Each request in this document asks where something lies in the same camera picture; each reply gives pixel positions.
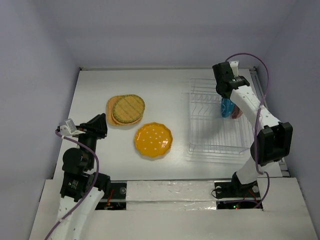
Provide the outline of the oval orange woven plate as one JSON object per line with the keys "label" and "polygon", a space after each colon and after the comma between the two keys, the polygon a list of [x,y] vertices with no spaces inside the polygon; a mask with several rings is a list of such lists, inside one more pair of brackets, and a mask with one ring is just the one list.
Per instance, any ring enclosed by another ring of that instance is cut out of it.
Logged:
{"label": "oval orange woven plate", "polygon": [[116,126],[135,125],[142,120],[145,107],[144,100],[138,95],[113,96],[107,105],[108,117]]}

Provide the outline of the blue polka dot plate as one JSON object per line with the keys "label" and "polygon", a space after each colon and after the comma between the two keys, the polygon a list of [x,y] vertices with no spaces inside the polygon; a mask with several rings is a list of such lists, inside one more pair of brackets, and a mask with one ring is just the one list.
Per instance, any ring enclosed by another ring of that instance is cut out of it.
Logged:
{"label": "blue polka dot plate", "polygon": [[231,116],[233,109],[234,109],[235,104],[228,98],[222,98],[221,100],[221,116],[223,118],[228,118]]}

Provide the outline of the square orange woven plate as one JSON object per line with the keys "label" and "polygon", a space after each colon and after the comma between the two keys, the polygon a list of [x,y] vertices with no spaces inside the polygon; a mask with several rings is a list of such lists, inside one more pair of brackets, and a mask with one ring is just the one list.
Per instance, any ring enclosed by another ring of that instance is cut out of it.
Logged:
{"label": "square orange woven plate", "polygon": [[138,124],[142,120],[143,115],[141,115],[140,118],[138,118],[137,120],[132,121],[132,122],[120,122],[120,121],[116,120],[116,118],[114,117],[114,115],[113,115],[114,105],[116,104],[116,102],[118,100],[120,100],[123,97],[127,97],[127,96],[129,96],[129,95],[128,94],[116,95],[116,96],[111,97],[107,101],[107,104],[106,104],[106,121],[107,121],[107,123],[109,125],[111,125],[111,126],[130,126],[130,125]]}

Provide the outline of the pink polka dot plate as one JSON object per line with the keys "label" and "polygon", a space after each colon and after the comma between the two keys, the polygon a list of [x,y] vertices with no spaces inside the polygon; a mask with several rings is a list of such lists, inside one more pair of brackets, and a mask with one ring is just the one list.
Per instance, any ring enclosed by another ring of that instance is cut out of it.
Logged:
{"label": "pink polka dot plate", "polygon": [[243,112],[241,111],[241,109],[237,105],[234,105],[233,110],[231,112],[231,118],[238,119],[242,116],[242,114]]}

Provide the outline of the round green-rimmed woven plate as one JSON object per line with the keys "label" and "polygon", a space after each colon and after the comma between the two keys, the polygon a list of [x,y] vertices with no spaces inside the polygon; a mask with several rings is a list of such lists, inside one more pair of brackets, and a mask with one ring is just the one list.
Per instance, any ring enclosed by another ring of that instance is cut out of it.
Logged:
{"label": "round green-rimmed woven plate", "polygon": [[145,101],[138,95],[129,94],[119,99],[113,107],[113,116],[122,123],[139,119],[145,111]]}

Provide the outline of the yellow polka dot plate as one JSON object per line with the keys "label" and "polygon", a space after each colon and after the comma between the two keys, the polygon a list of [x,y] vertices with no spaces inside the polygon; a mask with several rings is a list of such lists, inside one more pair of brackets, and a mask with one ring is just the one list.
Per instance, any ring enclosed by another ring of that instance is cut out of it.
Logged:
{"label": "yellow polka dot plate", "polygon": [[170,151],[173,140],[169,128],[162,123],[151,122],[144,124],[136,131],[134,145],[142,156],[159,158]]}

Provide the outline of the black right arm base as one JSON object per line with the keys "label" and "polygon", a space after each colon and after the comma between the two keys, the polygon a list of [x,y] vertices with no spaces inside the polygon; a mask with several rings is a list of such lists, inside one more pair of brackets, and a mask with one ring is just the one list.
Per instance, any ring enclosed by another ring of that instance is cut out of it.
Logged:
{"label": "black right arm base", "polygon": [[215,181],[211,195],[216,199],[244,198],[250,195],[253,187],[258,187],[257,181],[241,184],[234,173],[231,180]]}

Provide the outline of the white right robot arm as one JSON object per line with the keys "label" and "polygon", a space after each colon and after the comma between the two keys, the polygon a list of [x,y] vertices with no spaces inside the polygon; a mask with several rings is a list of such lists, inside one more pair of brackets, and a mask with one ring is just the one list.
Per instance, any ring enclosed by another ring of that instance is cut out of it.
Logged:
{"label": "white right robot arm", "polygon": [[231,100],[254,128],[254,140],[250,147],[251,157],[235,172],[230,190],[242,196],[249,184],[263,175],[267,166],[278,162],[290,153],[293,126],[273,116],[254,93],[249,81],[239,75],[238,61],[225,61],[212,66],[216,80],[216,92]]}

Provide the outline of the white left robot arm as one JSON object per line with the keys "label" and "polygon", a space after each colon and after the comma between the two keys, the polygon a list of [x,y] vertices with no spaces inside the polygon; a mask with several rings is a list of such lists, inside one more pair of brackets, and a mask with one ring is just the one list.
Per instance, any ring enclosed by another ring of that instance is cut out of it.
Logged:
{"label": "white left robot arm", "polygon": [[99,201],[111,191],[110,176],[100,173],[97,141],[107,136],[106,114],[75,125],[69,118],[59,123],[55,134],[76,146],[62,156],[63,180],[56,223],[47,240],[80,240]]}

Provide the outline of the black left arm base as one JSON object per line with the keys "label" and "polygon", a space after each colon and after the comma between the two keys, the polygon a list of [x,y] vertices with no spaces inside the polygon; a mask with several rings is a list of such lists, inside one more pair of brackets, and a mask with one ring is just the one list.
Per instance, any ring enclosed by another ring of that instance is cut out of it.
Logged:
{"label": "black left arm base", "polygon": [[118,211],[126,210],[127,201],[127,182],[126,181],[112,181],[110,191],[105,194],[98,202],[95,210],[109,210]]}

